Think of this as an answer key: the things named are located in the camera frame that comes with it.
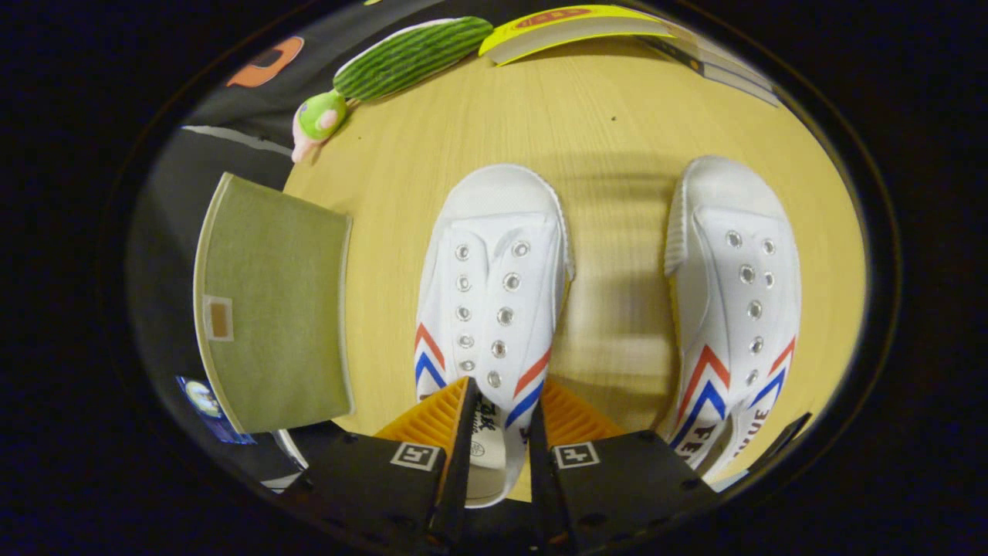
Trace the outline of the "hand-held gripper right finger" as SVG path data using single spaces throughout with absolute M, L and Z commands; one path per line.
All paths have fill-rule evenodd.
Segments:
M 533 413 L 530 497 L 546 555 L 611 555 L 712 509 L 717 493 L 651 429 L 625 432 L 548 378 Z

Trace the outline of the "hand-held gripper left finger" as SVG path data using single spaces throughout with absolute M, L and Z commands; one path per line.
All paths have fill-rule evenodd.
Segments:
M 281 499 L 381 554 L 451 554 L 465 531 L 477 405 L 475 380 L 460 378 L 372 436 L 343 432 Z

